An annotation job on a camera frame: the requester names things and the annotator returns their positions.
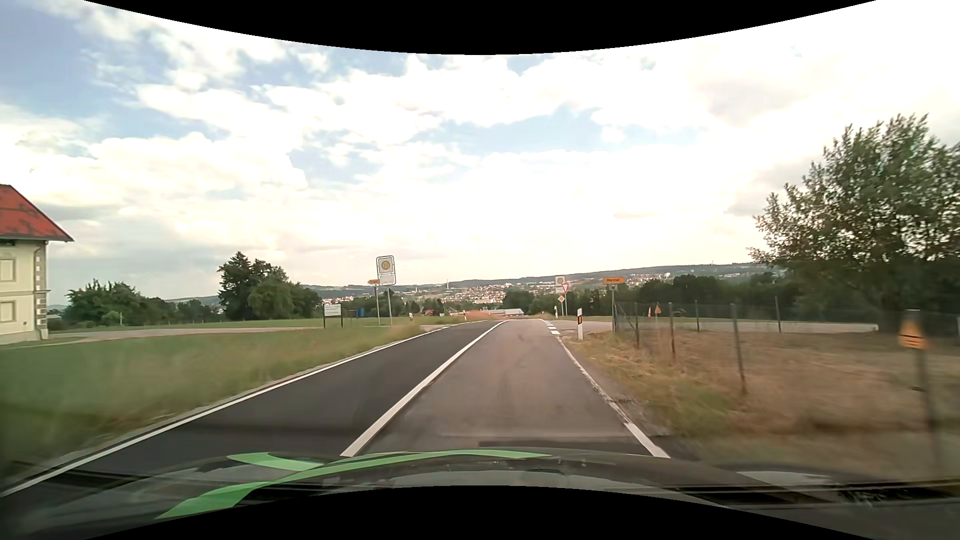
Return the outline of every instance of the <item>green car hood stripe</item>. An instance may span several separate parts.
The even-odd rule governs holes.
[[[366,469],[368,467],[376,467],[379,465],[391,465],[394,463],[403,463],[405,461],[417,461],[420,459],[429,459],[431,457],[447,457],[453,455],[480,455],[487,457],[503,457],[507,459],[526,459],[530,457],[549,457],[549,454],[534,454],[530,452],[517,452],[512,450],[450,450],[444,452],[424,452],[419,454],[402,454],[402,455],[393,455],[385,456],[374,459],[366,460],[357,460],[356,458],[347,458],[343,460],[333,461],[326,465],[320,467],[315,467],[309,470],[299,471],[293,475],[283,477],[281,479],[276,479],[273,481],[260,481],[260,482],[250,482],[242,483],[238,485],[231,485],[227,487],[221,487],[208,491],[202,495],[194,497],[192,499],[187,499],[186,501],[177,504],[170,510],[167,510],[163,514],[157,516],[157,519],[161,518],[173,518],[180,516],[188,516],[191,514],[199,514],[201,512],[209,512],[211,510],[222,510],[225,508],[231,508],[240,501],[243,501],[254,489],[258,489],[268,485],[277,485],[284,482],[296,481],[302,479],[309,479],[313,477],[319,477],[322,475],[333,475],[336,473],[344,473],[346,471],[354,471],[357,469]]]
[[[261,467],[270,467],[271,469],[283,469],[286,471],[308,471],[324,465],[321,461],[300,461],[299,459],[286,459],[284,457],[275,457],[266,452],[254,452],[252,454],[234,454],[228,455],[228,459],[259,465]]]

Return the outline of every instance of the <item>white lane marking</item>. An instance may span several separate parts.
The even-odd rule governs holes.
[[[134,444],[136,444],[136,443],[138,443],[138,442],[145,441],[145,440],[147,440],[147,439],[149,439],[149,438],[151,438],[151,437],[153,437],[153,436],[155,436],[155,435],[160,435],[161,433],[164,433],[165,431],[172,430],[173,428],[178,428],[178,427],[186,424],[187,422],[191,422],[191,421],[196,420],[196,419],[198,419],[198,418],[203,418],[203,417],[206,416],[207,414],[212,414],[212,413],[214,413],[214,412],[217,412],[218,410],[223,410],[223,409],[225,409],[225,408],[227,408],[227,407],[229,407],[229,406],[231,406],[231,405],[236,405],[236,404],[238,404],[238,403],[245,402],[246,400],[248,400],[248,399],[250,399],[250,398],[255,398],[256,396],[259,396],[259,395],[261,395],[261,394],[265,394],[265,393],[267,393],[267,392],[269,392],[269,391],[271,391],[271,390],[276,390],[277,388],[280,388],[280,386],[286,386],[287,384],[290,384],[291,382],[296,382],[296,381],[301,380],[301,379],[306,379],[307,377],[310,377],[310,376],[313,376],[313,375],[317,375],[318,373],[321,373],[321,372],[323,372],[323,371],[326,371],[326,370],[328,370],[328,369],[330,369],[330,368],[337,367],[337,366],[339,366],[339,365],[341,365],[341,364],[345,364],[345,363],[347,363],[347,362],[353,361],[353,360],[355,360],[355,359],[357,359],[357,358],[362,358],[363,356],[366,356],[366,355],[369,355],[369,354],[372,354],[372,353],[376,353],[376,352],[379,352],[379,351],[383,351],[384,349],[389,349],[390,347],[393,347],[394,345],[399,345],[400,343],[403,343],[403,342],[405,342],[405,341],[410,341],[411,339],[417,339],[418,337],[422,337],[422,336],[425,336],[425,335],[427,335],[427,334],[429,334],[429,333],[433,333],[433,332],[435,332],[435,331],[441,331],[441,330],[443,330],[443,328],[438,328],[438,329],[435,329],[435,330],[432,330],[432,331],[426,331],[426,332],[424,332],[424,333],[419,333],[419,334],[417,334],[417,335],[415,335],[415,336],[413,336],[413,337],[408,337],[408,338],[406,338],[406,339],[401,339],[400,341],[391,343],[390,345],[386,345],[386,346],[380,347],[380,348],[378,348],[378,349],[373,349],[372,351],[366,351],[365,353],[361,353],[361,354],[359,354],[359,355],[357,355],[357,356],[351,356],[351,357],[349,357],[349,358],[344,358],[344,359],[342,359],[342,360],[337,360],[336,362],[333,362],[332,364],[327,364],[326,366],[323,366],[323,367],[321,367],[321,368],[319,368],[319,369],[317,369],[317,370],[315,370],[315,371],[311,371],[311,372],[309,372],[309,373],[304,373],[303,375],[300,375],[299,377],[294,377],[294,378],[289,379],[289,380],[283,380],[283,381],[281,381],[281,382],[278,382],[277,384],[274,384],[273,386],[268,386],[268,387],[263,388],[263,389],[261,389],[261,390],[258,390],[258,391],[256,391],[256,392],[252,392],[251,394],[248,394],[248,395],[246,395],[246,396],[242,396],[242,397],[240,397],[240,398],[237,398],[236,400],[233,400],[233,401],[230,401],[230,402],[226,402],[226,403],[224,403],[224,404],[220,404],[220,405],[214,406],[214,407],[212,407],[212,408],[209,408],[209,409],[207,409],[207,410],[198,412],[197,414],[194,414],[194,415],[192,415],[192,416],[188,416],[188,417],[186,417],[186,418],[180,419],[180,420],[178,420],[177,422],[174,422],[174,423],[169,424],[169,425],[167,425],[167,426],[163,426],[162,428],[158,428],[158,429],[156,429],[156,430],[149,431],[149,432],[144,433],[144,434],[142,434],[142,435],[136,436],[136,437],[134,437],[134,438],[132,438],[132,439],[126,441],[126,442],[123,442],[123,443],[118,444],[117,446],[112,446],[112,447],[109,447],[109,448],[105,448],[105,449],[101,450],[100,452],[96,452],[96,453],[94,453],[94,454],[88,455],[87,457],[83,457],[83,458],[81,458],[81,459],[78,459],[77,461],[73,461],[73,462],[71,462],[71,463],[68,463],[68,464],[66,464],[66,465],[64,465],[64,466],[62,466],[62,467],[60,467],[60,468],[58,468],[58,469],[55,469],[55,470],[53,470],[53,471],[48,471],[48,472],[43,473],[43,474],[41,474],[41,475],[39,475],[39,476],[37,476],[37,477],[34,477],[34,478],[32,478],[32,479],[29,479],[29,480],[26,480],[26,481],[24,481],[23,483],[19,483],[19,484],[13,486],[13,487],[10,487],[10,488],[6,489],[6,490],[3,491],[3,492],[0,492],[0,498],[7,497],[8,495],[11,495],[11,494],[13,494],[13,493],[16,493],[17,491],[20,491],[20,490],[26,489],[26,488],[28,488],[28,487],[30,487],[30,486],[32,486],[32,485],[36,485],[36,484],[38,484],[38,483],[41,483],[41,482],[44,481],[44,480],[51,479],[51,478],[53,478],[53,477],[55,477],[55,476],[57,476],[57,475],[59,475],[59,474],[65,473],[65,472],[67,472],[67,471],[69,471],[69,470],[71,470],[71,469],[76,469],[77,467],[80,467],[81,465],[85,465],[86,463],[89,463],[90,461],[93,461],[94,459],[99,459],[99,458],[101,458],[101,457],[103,457],[103,456],[105,456],[105,455],[113,454],[114,452],[117,452],[118,450],[123,450],[123,449],[125,449],[125,448],[127,448],[127,447],[129,447],[129,446],[132,446],[132,445],[134,445]]]
[[[577,361],[577,358],[573,356],[573,353],[567,349],[566,345],[559,337],[557,338],[557,341],[560,342],[560,346],[564,348],[564,351],[566,351],[566,355],[569,356],[570,359],[573,360],[573,363],[576,364],[577,368],[580,369],[580,373],[584,374],[584,377],[590,381],[590,385],[593,386],[593,389],[596,390],[597,393],[600,394],[600,397],[603,398],[603,401],[607,402],[607,405],[609,405],[613,411],[616,412],[617,416],[620,417],[620,421],[623,422],[624,427],[627,428],[627,431],[629,431],[630,434],[633,435],[641,445],[643,445],[643,448],[646,448],[647,452],[649,452],[653,457],[670,457],[670,455],[664,452],[661,447],[657,446],[655,442],[650,440],[650,437],[648,437],[646,433],[641,431],[640,428],[634,424],[634,421],[627,416],[626,412],[623,412],[623,409],[620,408],[620,405],[617,405],[616,402],[607,394],[607,392],[604,392],[603,388],[601,388],[600,385],[597,384],[597,381],[594,380],[589,373],[587,373],[587,370],[584,369],[584,366],[580,365],[580,362]]]
[[[414,386],[414,388],[413,388],[412,390],[410,390],[409,392],[407,392],[407,395],[406,395],[406,396],[403,396],[402,398],[400,398],[400,401],[396,402],[396,403],[394,404],[394,406],[390,407],[390,410],[388,410],[387,412],[384,412],[383,415],[380,416],[380,418],[378,418],[378,419],[376,420],[376,422],[374,422],[369,428],[367,428],[367,430],[364,431],[363,434],[361,434],[359,437],[357,437],[357,440],[355,440],[355,441],[353,441],[352,443],[350,443],[350,446],[348,446],[346,450],[344,450],[342,453],[340,453],[340,455],[342,455],[343,457],[354,457],[354,456],[356,456],[360,451],[362,451],[362,450],[364,449],[365,446],[367,446],[368,444],[370,444],[370,441],[372,441],[373,438],[376,437],[376,435],[377,435],[378,433],[380,433],[380,431],[383,430],[383,429],[387,426],[387,424],[391,421],[391,419],[394,418],[394,416],[396,416],[397,413],[399,413],[407,404],[409,404],[414,398],[416,398],[416,397],[417,397],[417,394],[419,394],[421,391],[423,391],[423,388],[426,388],[427,385],[429,385],[431,382],[433,382],[434,379],[436,379],[437,377],[439,377],[439,376],[440,376],[440,373],[442,373],[442,372],[444,371],[444,369],[446,369],[447,367],[449,367],[449,365],[452,364],[454,360],[456,360],[457,358],[459,358],[460,355],[462,355],[463,353],[465,353],[465,352],[467,351],[467,349],[469,349],[470,347],[472,347],[473,344],[475,344],[477,341],[480,341],[481,339],[483,339],[483,337],[484,337],[485,335],[487,335],[488,333],[492,332],[493,329],[495,329],[496,327],[498,327],[498,326],[500,326],[500,325],[502,325],[503,323],[506,323],[506,322],[507,322],[507,321],[500,321],[499,323],[496,323],[496,324],[493,325],[489,330],[481,333],[481,334],[480,334],[476,339],[474,339],[473,341],[470,341],[470,342],[467,344],[467,346],[464,347],[463,349],[461,349],[460,351],[458,351],[456,355],[451,356],[446,362],[442,363],[442,364],[440,365],[440,367],[438,367],[437,369],[435,369],[435,370],[433,371],[433,373],[431,373],[430,375],[428,375],[428,376],[426,377],[426,379],[421,380],[421,381],[420,381],[420,384],[418,384],[417,386]]]

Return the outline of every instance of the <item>window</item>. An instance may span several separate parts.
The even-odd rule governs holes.
[[[0,258],[0,282],[15,282],[15,268],[12,258]]]
[[[0,323],[11,323],[16,320],[15,306],[16,302],[0,302]]]

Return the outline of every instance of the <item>white sign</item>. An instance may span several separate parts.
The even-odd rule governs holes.
[[[396,268],[394,256],[387,255],[376,258],[376,276],[381,285],[396,285]]]

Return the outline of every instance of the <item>car hood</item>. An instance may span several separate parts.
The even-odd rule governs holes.
[[[92,522],[137,527],[237,505],[359,489],[527,485],[633,493],[692,503],[778,508],[955,497],[956,482],[883,482],[781,465],[716,467],[679,459],[556,448],[497,447],[357,457],[233,454],[142,476],[71,471],[48,481],[99,477],[67,503],[24,516],[20,532]]]

